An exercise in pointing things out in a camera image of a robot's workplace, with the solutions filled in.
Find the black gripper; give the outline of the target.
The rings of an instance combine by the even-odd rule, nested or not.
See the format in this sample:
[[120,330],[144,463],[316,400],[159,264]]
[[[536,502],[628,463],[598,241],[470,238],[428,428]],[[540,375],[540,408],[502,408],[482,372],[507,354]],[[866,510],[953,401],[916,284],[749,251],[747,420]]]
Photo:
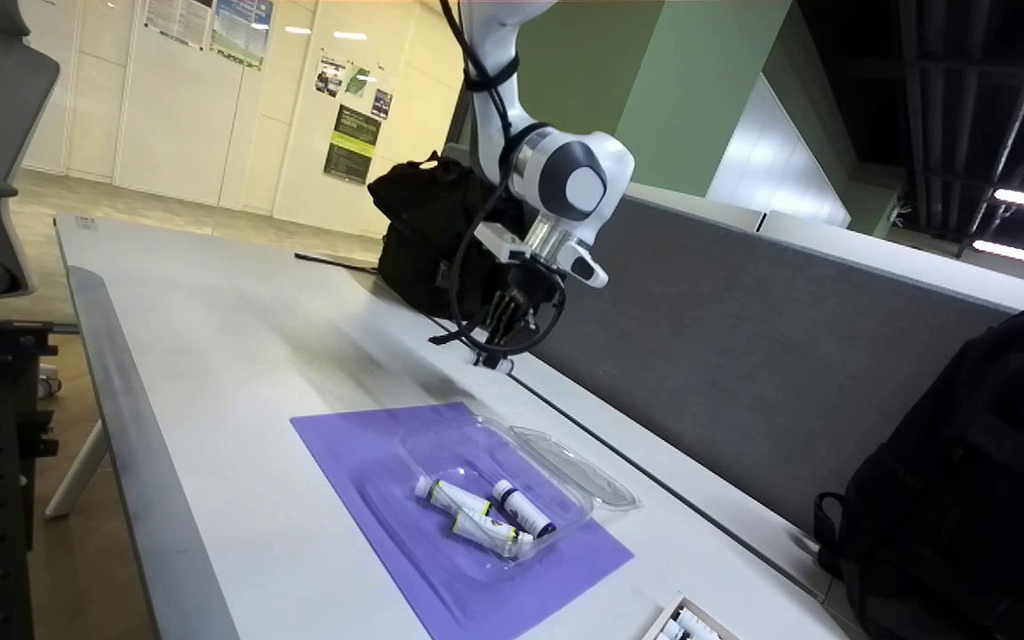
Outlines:
[[544,341],[547,330],[557,324],[564,308],[564,278],[550,266],[534,261],[513,264],[504,271],[504,284],[491,304],[491,324],[480,341],[480,367],[504,367],[526,354],[526,344]]

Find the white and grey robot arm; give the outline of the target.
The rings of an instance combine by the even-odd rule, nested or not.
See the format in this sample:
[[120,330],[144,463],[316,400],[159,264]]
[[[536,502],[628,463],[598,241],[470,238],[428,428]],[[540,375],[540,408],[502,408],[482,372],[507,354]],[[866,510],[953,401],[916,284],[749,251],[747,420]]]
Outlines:
[[451,257],[451,284],[461,284],[470,245],[502,266],[502,290],[476,321],[466,321],[459,292],[448,292],[451,338],[472,354],[476,367],[499,367],[534,354],[555,330],[570,278],[587,290],[608,284],[592,241],[617,210],[638,161],[614,135],[563,133],[518,101],[518,29],[557,0],[437,3],[461,52],[476,161],[493,187]]

